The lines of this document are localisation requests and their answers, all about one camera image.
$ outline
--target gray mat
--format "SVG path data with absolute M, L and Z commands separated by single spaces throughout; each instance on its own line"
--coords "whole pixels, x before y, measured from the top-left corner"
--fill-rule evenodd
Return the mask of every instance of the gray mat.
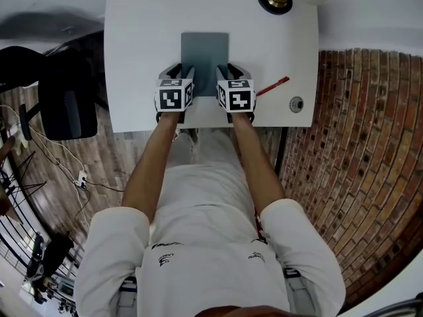
M 196 68 L 194 97 L 216 96 L 216 73 L 218 65 L 227 67 L 229 60 L 228 33 L 182 33 L 180 35 L 180 62 L 182 77 L 191 66 Z

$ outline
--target white shirt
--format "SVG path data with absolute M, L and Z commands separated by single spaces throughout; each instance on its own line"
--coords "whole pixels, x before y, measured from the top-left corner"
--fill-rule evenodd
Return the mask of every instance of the white shirt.
M 323 316 L 336 316 L 340 268 L 301 206 L 282 199 L 262 212 L 273 249 L 257 240 L 246 186 L 225 166 L 179 166 L 167 170 L 151 234 L 136 209 L 97 213 L 75 283 L 79 315 L 115 316 L 120 285 L 134 272 L 138 317 L 195 317 L 228 305 L 289 311 L 278 255 L 315 284 Z

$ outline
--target person's left sleeve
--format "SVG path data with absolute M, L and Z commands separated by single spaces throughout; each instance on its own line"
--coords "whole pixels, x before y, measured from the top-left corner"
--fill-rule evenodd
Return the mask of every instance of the person's left sleeve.
M 345 299 L 340 266 L 298 202 L 280 199 L 262 211 L 260 220 L 284 265 L 313 284 L 321 316 L 336 316 Z
M 149 221 L 137 209 L 110 208 L 93 217 L 75 281 L 80 316 L 115 317 L 119 288 L 141 266 L 148 242 Z

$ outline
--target red marker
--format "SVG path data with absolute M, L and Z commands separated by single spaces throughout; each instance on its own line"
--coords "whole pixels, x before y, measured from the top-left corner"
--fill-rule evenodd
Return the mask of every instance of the red marker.
M 283 79 L 280 79 L 277 83 L 274 83 L 273 85 L 270 85 L 269 87 L 261 90 L 257 93 L 257 96 L 263 95 L 264 93 L 268 92 L 269 90 L 272 90 L 273 88 L 276 88 L 277 86 L 280 86 L 282 83 L 285 83 L 286 81 L 289 81 L 289 77 L 284 77 Z

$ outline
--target black and white marker cube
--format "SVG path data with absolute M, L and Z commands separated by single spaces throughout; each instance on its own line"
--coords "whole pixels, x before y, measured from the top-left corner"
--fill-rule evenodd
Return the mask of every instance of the black and white marker cube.
M 183 112 L 192 103 L 192 79 L 158 79 L 154 101 L 158 112 Z
M 253 112 L 256 102 L 253 80 L 219 80 L 219 103 L 228 113 Z

